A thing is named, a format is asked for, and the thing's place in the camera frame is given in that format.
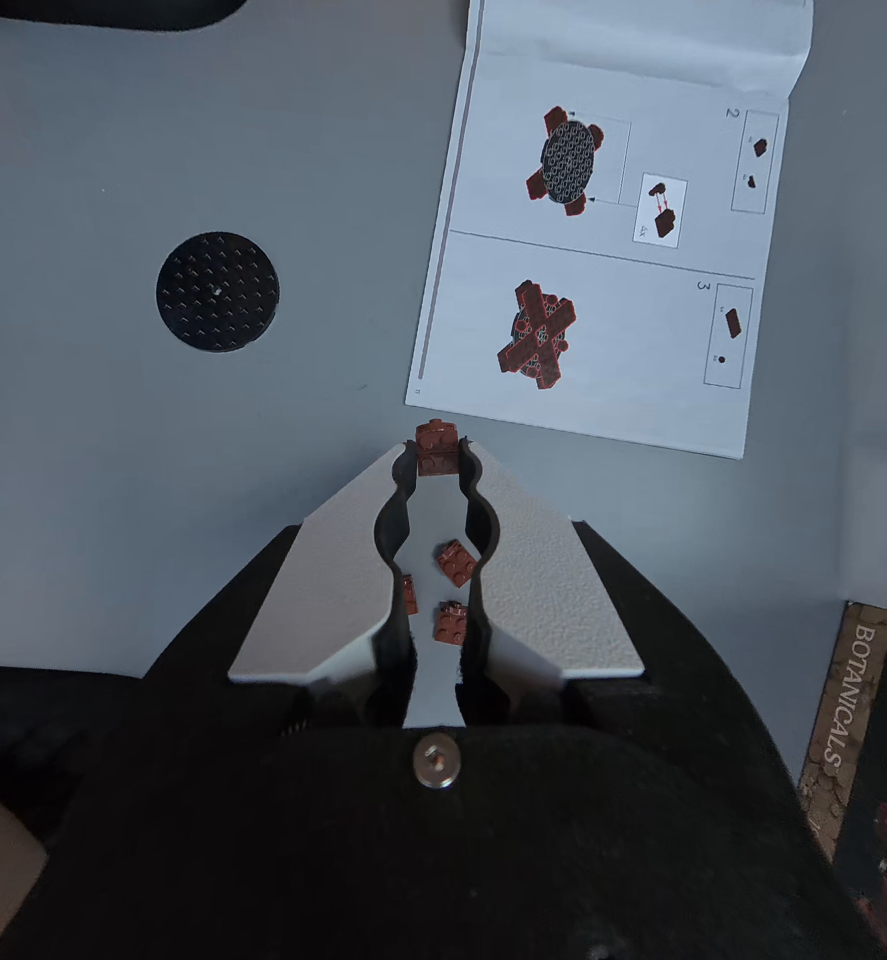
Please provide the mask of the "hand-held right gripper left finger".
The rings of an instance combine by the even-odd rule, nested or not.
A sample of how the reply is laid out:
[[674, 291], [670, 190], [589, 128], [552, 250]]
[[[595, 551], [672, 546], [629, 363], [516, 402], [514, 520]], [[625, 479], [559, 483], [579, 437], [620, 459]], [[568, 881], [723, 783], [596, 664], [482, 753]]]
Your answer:
[[299, 526], [227, 678], [345, 697], [364, 723], [401, 726], [417, 668], [403, 573], [417, 486], [413, 440], [394, 445]]

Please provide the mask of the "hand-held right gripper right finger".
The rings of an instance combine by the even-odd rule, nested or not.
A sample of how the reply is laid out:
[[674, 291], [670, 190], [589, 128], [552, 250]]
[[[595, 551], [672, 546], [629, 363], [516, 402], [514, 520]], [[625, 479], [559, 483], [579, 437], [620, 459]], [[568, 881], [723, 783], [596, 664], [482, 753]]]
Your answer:
[[459, 443], [471, 576], [457, 701], [468, 726], [555, 714], [574, 682], [636, 681], [645, 667], [574, 522], [476, 440]]

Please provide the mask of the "grey desk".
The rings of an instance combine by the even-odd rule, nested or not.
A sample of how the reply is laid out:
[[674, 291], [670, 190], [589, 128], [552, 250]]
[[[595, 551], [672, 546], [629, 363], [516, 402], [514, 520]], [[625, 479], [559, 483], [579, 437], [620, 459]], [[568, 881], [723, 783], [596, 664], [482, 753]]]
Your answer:
[[[404, 406], [462, 2], [247, 2], [187, 32], [0, 19], [0, 665], [140, 676]], [[227, 353], [186, 239], [280, 282]], [[887, 2], [816, 2], [739, 462], [457, 417], [695, 623], [794, 778], [846, 599], [887, 608]]]

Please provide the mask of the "black desk pad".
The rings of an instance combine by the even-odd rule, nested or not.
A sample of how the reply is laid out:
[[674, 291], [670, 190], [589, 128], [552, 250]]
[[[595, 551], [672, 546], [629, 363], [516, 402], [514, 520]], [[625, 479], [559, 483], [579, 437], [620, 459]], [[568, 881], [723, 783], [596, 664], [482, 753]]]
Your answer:
[[59, 26], [177, 33], [220, 23], [245, 4], [245, 1], [0, 1], [0, 18]]

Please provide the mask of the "black round studded toy plate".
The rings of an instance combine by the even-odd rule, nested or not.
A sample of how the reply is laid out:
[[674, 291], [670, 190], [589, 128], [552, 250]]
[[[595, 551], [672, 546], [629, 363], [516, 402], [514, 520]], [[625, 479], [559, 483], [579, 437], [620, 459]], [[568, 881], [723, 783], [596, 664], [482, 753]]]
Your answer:
[[281, 301], [278, 273], [257, 243], [230, 231], [209, 231], [177, 245], [155, 284], [164, 326], [182, 344], [226, 354], [258, 340]]

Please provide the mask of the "black toy set box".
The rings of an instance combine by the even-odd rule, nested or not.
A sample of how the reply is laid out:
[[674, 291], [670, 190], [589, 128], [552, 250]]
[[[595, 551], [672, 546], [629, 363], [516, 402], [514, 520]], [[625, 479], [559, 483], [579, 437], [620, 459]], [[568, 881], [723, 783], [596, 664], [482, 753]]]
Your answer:
[[819, 846], [887, 956], [887, 609], [848, 603], [798, 792]]

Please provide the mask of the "white building instruction booklet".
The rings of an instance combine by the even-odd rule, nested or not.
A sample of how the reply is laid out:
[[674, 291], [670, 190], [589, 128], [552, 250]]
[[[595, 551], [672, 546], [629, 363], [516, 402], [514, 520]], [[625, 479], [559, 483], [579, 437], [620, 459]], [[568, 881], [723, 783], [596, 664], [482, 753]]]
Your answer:
[[407, 404], [741, 459], [812, 25], [471, 2]]

